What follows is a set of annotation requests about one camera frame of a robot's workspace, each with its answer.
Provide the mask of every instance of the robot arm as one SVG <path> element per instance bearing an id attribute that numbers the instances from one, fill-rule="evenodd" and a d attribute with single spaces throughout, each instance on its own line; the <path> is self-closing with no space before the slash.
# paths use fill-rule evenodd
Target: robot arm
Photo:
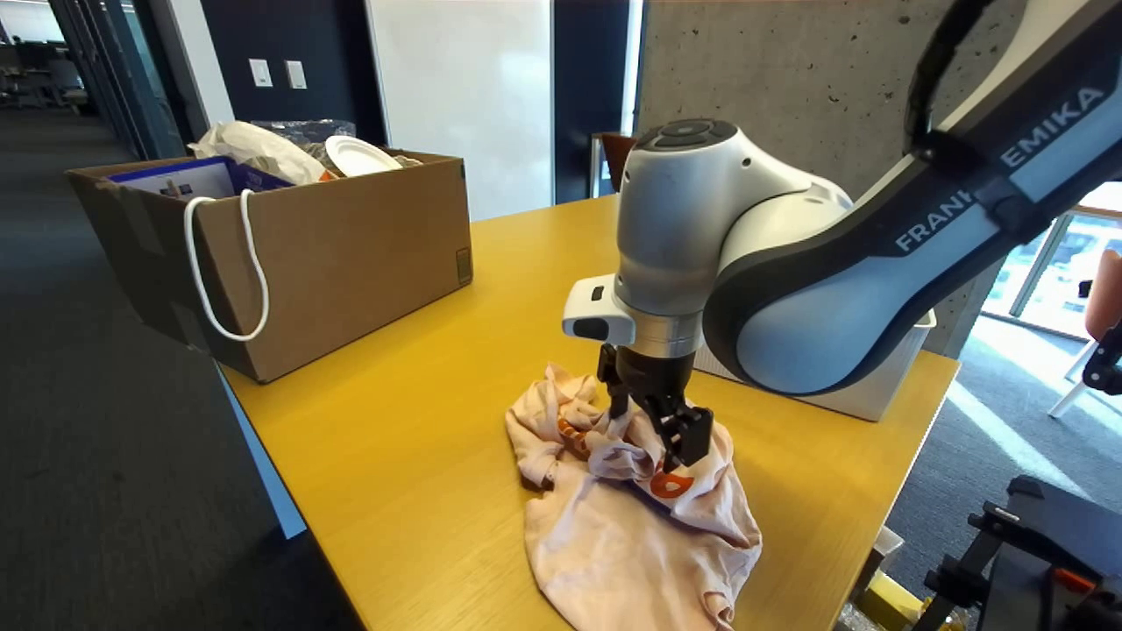
<path id="1" fill-rule="evenodd" d="M 625 170 L 622 269 L 574 286 L 564 329 L 611 344 L 639 404 L 684 401 L 700 332 L 776 392 L 864 379 L 927 308 L 1122 171 L 1119 31 L 1122 5 L 1087 0 L 854 204 L 728 122 L 648 129 Z"/>

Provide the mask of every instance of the tabletop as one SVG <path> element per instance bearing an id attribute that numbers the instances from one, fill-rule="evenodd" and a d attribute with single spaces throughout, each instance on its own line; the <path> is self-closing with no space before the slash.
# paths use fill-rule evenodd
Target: tabletop
<path id="1" fill-rule="evenodd" d="M 369 629 L 564 629 L 535 592 L 502 414 L 548 366 L 592 373 L 560 332 L 580 279 L 611 275 L 618 198 L 474 225 L 470 287 L 272 381 L 224 367 Z M 765 534 L 736 629 L 830 629 L 958 366 L 920 356 L 882 422 L 695 376 L 736 441 Z"/>

